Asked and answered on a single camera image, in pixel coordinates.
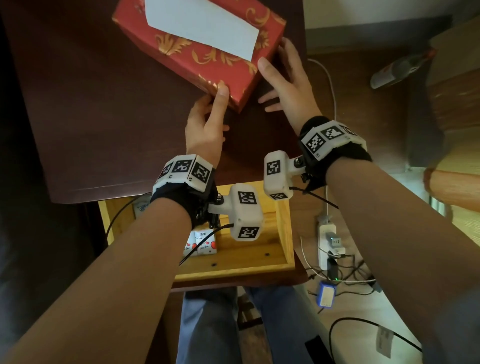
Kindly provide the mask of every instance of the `bottle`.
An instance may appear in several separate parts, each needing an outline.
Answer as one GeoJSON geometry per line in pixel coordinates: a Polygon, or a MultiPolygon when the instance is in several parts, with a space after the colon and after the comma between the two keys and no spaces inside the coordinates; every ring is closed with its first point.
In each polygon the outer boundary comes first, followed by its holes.
{"type": "Polygon", "coordinates": [[[409,74],[414,73],[422,64],[432,59],[436,53],[435,49],[430,48],[422,54],[402,57],[379,72],[374,73],[370,80],[370,86],[375,89],[381,86],[396,84],[407,78],[409,74]]]}

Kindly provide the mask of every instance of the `wooden table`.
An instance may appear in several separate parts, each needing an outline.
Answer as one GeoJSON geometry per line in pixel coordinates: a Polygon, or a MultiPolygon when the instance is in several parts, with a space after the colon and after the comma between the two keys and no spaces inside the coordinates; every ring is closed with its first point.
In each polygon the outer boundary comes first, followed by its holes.
{"type": "MultiPolygon", "coordinates": [[[[305,59],[303,6],[262,0],[287,19],[305,59]]],[[[142,194],[172,156],[202,91],[143,54],[112,22],[117,0],[1,0],[36,146],[55,203],[142,194]]],[[[266,114],[262,81],[231,126],[217,185],[263,179],[263,158],[300,152],[282,113],[266,114]]]]}

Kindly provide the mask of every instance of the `red tissue box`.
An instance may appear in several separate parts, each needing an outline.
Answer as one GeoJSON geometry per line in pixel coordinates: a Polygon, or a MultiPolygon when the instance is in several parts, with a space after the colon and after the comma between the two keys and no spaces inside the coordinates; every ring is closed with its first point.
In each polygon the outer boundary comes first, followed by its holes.
{"type": "Polygon", "coordinates": [[[286,21],[257,0],[211,0],[260,30],[252,61],[177,37],[147,24],[144,0],[120,0],[112,20],[140,50],[211,95],[218,84],[230,89],[230,107],[240,113],[260,80],[257,62],[271,61],[286,21]]]}

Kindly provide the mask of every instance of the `white wall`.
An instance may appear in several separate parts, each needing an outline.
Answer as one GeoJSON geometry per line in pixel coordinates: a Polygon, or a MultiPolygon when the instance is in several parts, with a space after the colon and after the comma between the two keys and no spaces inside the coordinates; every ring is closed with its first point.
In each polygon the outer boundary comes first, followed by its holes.
{"type": "Polygon", "coordinates": [[[433,18],[452,13],[459,0],[303,0],[305,28],[433,18]]]}

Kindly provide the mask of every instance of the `open drawer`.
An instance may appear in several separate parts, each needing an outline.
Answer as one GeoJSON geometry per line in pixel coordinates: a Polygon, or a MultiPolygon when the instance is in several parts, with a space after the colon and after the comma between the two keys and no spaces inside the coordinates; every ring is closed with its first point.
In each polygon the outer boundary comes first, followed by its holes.
{"type": "MultiPolygon", "coordinates": [[[[265,195],[263,181],[249,184],[256,188],[264,213],[264,226],[259,238],[253,242],[238,242],[231,237],[230,229],[220,230],[215,234],[217,253],[188,258],[179,267],[176,282],[295,269],[288,200],[274,201],[265,195]]],[[[218,191],[229,194],[230,186],[219,186],[218,191]]],[[[131,199],[124,197],[98,202],[105,229],[131,199]]],[[[128,206],[112,225],[108,243],[111,244],[134,220],[133,207],[128,206]]],[[[220,215],[220,225],[225,224],[228,224],[228,217],[220,215]]]]}

